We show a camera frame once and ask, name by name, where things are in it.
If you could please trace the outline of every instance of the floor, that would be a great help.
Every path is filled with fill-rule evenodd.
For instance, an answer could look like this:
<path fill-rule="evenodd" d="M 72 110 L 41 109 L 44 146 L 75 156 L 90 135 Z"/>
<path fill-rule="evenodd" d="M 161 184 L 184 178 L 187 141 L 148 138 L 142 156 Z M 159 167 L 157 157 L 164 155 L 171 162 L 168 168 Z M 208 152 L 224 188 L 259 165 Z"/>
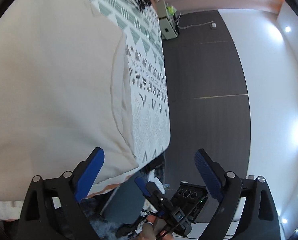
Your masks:
<path fill-rule="evenodd" d="M 180 181 L 204 185 L 193 155 L 204 148 L 225 171 L 245 178 L 250 151 L 247 86 L 230 33 L 218 11 L 181 16 L 179 25 L 214 21 L 180 30 L 163 42 L 169 96 L 171 140 L 166 150 L 165 183 L 171 197 Z M 209 198 L 197 222 L 209 222 L 218 203 Z"/>

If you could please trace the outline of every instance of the metal screw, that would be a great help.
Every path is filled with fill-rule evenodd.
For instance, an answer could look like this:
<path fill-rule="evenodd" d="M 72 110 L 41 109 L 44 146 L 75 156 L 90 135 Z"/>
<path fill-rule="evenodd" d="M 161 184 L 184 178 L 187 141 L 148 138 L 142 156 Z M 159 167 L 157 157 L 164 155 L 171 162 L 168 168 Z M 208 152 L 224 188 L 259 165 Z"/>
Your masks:
<path fill-rule="evenodd" d="M 65 178 L 70 178 L 71 175 L 72 175 L 72 172 L 71 172 L 71 171 L 66 171 L 66 172 L 63 174 L 63 176 L 64 176 Z"/>
<path fill-rule="evenodd" d="M 227 176 L 229 177 L 229 178 L 234 178 L 235 176 L 236 176 L 236 174 L 234 174 L 234 172 L 232 172 L 232 171 L 228 171 L 227 172 Z"/>
<path fill-rule="evenodd" d="M 33 182 L 37 182 L 37 181 L 39 181 L 40 180 L 40 176 L 39 175 L 36 175 L 36 176 L 34 176 L 33 178 L 32 178 L 32 181 Z"/>
<path fill-rule="evenodd" d="M 259 176 L 258 177 L 258 180 L 261 182 L 261 183 L 264 183 L 266 181 L 266 179 L 263 177 L 263 176 Z"/>

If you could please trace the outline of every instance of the camera lens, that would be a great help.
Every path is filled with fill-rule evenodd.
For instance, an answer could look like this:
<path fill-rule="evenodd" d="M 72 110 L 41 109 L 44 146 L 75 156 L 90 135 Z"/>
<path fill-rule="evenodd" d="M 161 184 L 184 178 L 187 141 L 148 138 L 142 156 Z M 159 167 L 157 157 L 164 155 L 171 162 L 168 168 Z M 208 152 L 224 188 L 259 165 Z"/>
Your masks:
<path fill-rule="evenodd" d="M 194 199 L 196 196 L 197 196 L 197 193 L 196 193 L 196 192 L 194 192 L 194 193 L 192 193 L 192 194 L 191 194 L 191 196 L 190 196 L 190 197 L 191 197 L 192 199 Z"/>
<path fill-rule="evenodd" d="M 191 193 L 191 191 L 187 189 L 184 193 L 184 197 L 188 197 L 190 195 L 190 193 Z"/>

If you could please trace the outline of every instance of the white cable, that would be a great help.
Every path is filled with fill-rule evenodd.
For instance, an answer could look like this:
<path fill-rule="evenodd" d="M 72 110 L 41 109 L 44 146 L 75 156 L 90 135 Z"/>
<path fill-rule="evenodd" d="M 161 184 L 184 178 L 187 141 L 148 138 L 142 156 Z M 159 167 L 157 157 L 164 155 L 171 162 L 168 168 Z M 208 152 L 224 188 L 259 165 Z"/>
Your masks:
<path fill-rule="evenodd" d="M 202 26 L 202 25 L 206 25 L 206 24 L 215 23 L 214 21 L 211 21 L 211 22 L 202 23 L 202 24 L 192 24 L 192 25 L 189 25 L 189 26 L 180 27 L 180 26 L 179 26 L 179 19 L 180 19 L 180 16 L 181 16 L 181 13 L 179 14 L 178 17 L 177 17 L 177 15 L 176 15 L 176 18 L 177 18 L 177 19 L 176 19 L 176 22 L 177 22 L 177 26 L 178 26 L 178 28 L 181 29 L 181 30 L 188 29 L 188 28 L 190 28 L 190 27 Z"/>

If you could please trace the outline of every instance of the mattress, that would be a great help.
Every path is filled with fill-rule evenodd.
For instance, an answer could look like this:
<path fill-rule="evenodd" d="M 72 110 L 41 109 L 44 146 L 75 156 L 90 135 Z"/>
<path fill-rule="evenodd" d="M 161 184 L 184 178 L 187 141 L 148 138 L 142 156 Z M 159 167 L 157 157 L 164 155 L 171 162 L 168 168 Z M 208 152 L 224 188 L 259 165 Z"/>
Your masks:
<path fill-rule="evenodd" d="M 19 217 L 34 175 L 58 177 L 102 147 L 105 164 L 91 197 L 123 183 L 169 140 L 152 7 L 15 0 L 8 8 L 0 20 L 1 220 Z"/>

